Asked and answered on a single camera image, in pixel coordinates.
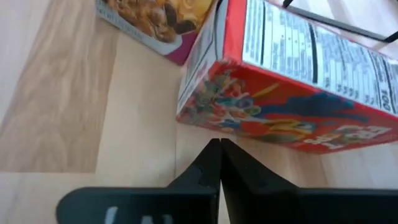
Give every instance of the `cereal box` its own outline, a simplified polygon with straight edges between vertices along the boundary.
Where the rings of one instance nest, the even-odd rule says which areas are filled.
[[[99,16],[183,65],[213,0],[96,0]]]
[[[223,0],[177,120],[314,153],[398,140],[398,63],[263,0]]]

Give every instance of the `wooden floor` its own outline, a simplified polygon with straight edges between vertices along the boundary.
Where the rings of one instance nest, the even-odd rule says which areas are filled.
[[[378,1],[379,20],[370,0],[340,1],[295,4],[373,31],[398,29],[396,1]],[[354,2],[360,8],[349,10]],[[317,156],[176,123],[182,69],[94,9],[93,1],[0,0],[0,223],[55,223],[57,202],[78,187],[165,186],[220,137],[299,186],[398,188],[398,144]],[[398,42],[342,34],[398,59]]]

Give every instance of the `red cereal box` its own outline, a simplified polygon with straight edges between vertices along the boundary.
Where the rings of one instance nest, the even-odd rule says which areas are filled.
[[[263,0],[223,0],[194,45],[177,120],[300,151],[398,140],[398,63]]]

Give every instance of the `black object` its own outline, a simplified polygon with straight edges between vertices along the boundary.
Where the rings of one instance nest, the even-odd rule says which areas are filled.
[[[57,220],[60,224],[215,224],[220,178],[232,224],[283,219],[398,221],[396,190],[303,189],[264,167],[229,139],[212,139],[166,188],[72,191],[58,204]]]
[[[326,24],[332,27],[336,27],[348,32],[352,32],[354,34],[359,34],[362,35],[364,37],[368,37],[370,39],[374,39],[374,40],[378,40],[378,41],[382,41],[382,42],[386,42],[386,43],[392,43],[395,40],[398,40],[398,31],[393,33],[392,35],[390,35],[389,37],[385,37],[383,35],[380,34],[375,34],[373,32],[370,32],[368,30],[364,30],[361,29],[359,27],[356,26],[351,26],[347,23],[344,22],[340,22],[340,21],[336,21],[334,19],[330,19],[324,16],[320,16],[318,14],[312,13],[312,12],[308,12],[306,10],[303,9],[299,9],[297,7],[291,6],[290,4],[293,2],[293,0],[284,0],[282,7],[286,8],[287,10],[289,10],[290,12],[293,12],[294,14],[297,14],[299,16],[305,17],[307,19],[311,19],[313,21],[317,21],[320,22],[322,24]]]

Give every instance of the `nutrition facts label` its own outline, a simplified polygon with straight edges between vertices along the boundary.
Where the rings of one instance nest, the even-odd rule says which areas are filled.
[[[398,64],[263,0],[248,0],[243,60],[398,114]]]

